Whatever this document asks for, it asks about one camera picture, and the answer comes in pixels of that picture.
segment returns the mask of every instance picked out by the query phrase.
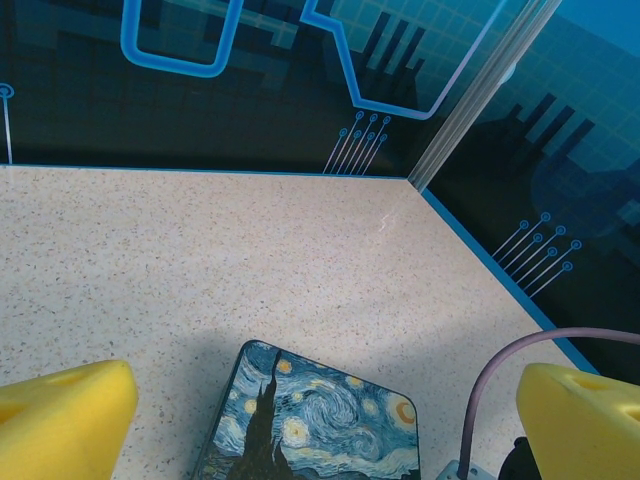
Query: countertop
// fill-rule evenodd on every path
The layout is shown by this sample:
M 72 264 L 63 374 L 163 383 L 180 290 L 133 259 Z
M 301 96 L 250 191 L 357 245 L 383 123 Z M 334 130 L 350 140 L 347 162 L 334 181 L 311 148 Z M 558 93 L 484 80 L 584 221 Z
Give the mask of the countertop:
M 187 479 L 241 345 L 409 396 L 422 478 L 457 458 L 489 358 L 537 324 L 405 180 L 5 167 L 0 384 L 127 360 L 140 401 L 115 479 Z M 521 433 L 507 361 L 476 424 L 497 474 Z

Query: wire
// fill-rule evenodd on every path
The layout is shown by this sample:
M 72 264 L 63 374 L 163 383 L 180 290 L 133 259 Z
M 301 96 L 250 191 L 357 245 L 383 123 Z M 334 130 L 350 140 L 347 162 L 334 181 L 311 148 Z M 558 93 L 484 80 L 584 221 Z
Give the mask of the wire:
M 489 363 L 487 363 L 482 369 L 480 375 L 478 375 L 478 378 L 476 379 L 476 383 L 473 385 L 471 395 L 469 396 L 469 403 L 467 403 L 467 411 L 465 413 L 464 425 L 462 427 L 462 442 L 460 444 L 460 464 L 457 472 L 460 480 L 467 480 L 469 477 L 473 425 L 476 420 L 480 396 L 482 395 L 482 391 L 487 385 L 491 375 L 493 375 L 502 362 L 517 351 L 528 347 L 529 345 L 533 345 L 534 343 L 553 340 L 556 338 L 599 338 L 602 340 L 614 340 L 640 345 L 640 335 L 636 333 L 619 332 L 617 330 L 609 330 L 606 328 L 572 327 L 532 333 L 531 335 L 519 338 L 515 342 L 504 347 L 494 355 L 494 357 L 489 360 Z

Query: swirling sky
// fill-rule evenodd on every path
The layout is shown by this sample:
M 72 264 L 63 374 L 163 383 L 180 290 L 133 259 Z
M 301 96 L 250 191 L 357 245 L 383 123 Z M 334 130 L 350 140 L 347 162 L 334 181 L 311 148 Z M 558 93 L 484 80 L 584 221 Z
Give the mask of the swirling sky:
M 277 350 L 254 342 L 240 361 L 214 443 L 241 455 L 244 434 Z M 283 352 L 273 435 L 294 470 L 399 478 L 418 468 L 415 411 L 401 395 Z

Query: blue circle dot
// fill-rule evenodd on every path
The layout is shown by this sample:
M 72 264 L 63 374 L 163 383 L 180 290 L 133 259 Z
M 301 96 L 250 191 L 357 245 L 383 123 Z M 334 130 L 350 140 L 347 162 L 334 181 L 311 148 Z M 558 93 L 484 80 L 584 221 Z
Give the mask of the blue circle dot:
M 0 83 L 0 98 L 11 98 L 16 91 L 8 83 Z

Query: blue edge trim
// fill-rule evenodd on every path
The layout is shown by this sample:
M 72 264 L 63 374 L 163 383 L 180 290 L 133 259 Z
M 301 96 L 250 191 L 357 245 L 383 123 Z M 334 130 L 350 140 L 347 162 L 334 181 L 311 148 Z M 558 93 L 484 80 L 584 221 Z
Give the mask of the blue edge trim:
M 526 293 L 514 282 L 509 275 L 491 258 L 491 255 L 480 246 L 475 238 L 467 231 L 466 228 L 451 214 L 447 208 L 440 203 L 433 193 L 427 189 L 422 192 L 422 197 L 427 201 L 438 215 L 451 227 L 451 229 L 460 237 L 460 239 L 469 247 L 476 257 L 484 264 L 485 267 L 493 274 L 494 277 L 507 289 L 507 291 L 516 299 L 516 301 L 531 315 L 542 330 L 555 330 L 557 327 L 553 324 L 538 306 L 533 303 Z M 566 338 L 554 340 L 556 345 L 562 350 L 562 353 L 583 372 L 594 373 L 599 375 L 598 371 L 584 358 L 576 347 Z
M 96 170 L 141 170 L 141 171 L 168 171 L 168 172 L 193 172 L 193 173 L 222 173 L 222 174 L 240 174 L 240 175 L 281 175 L 281 176 L 322 176 L 322 177 L 345 177 L 345 175 L 323 175 L 309 173 L 279 173 L 279 172 L 252 172 L 252 171 L 225 171 L 225 170 L 178 170 L 178 169 L 162 169 L 162 168 L 121 168 L 121 167 L 80 167 L 80 166 L 57 166 L 57 165 L 15 165 L 17 167 L 51 167 L 51 168 L 76 168 L 76 169 L 96 169 Z M 403 177 L 370 177 L 370 176 L 347 176 L 347 178 L 378 178 L 389 180 L 404 180 Z M 549 317 L 547 317 L 538 306 L 531 300 L 518 285 L 511 279 L 509 275 L 491 258 L 491 255 L 480 246 L 475 238 L 467 231 L 466 228 L 451 214 L 447 208 L 440 203 L 435 195 L 427 189 L 422 192 L 422 198 L 433 208 L 438 215 L 449 225 L 458 237 L 469 247 L 476 257 L 484 264 L 485 267 L 493 274 L 494 277 L 507 289 L 507 291 L 516 299 L 516 301 L 525 309 L 525 311 L 535 320 L 542 330 L 554 330 L 557 328 Z M 578 351 L 576 347 L 566 338 L 554 340 L 562 353 L 583 372 L 589 372 L 599 375 L 589 361 Z

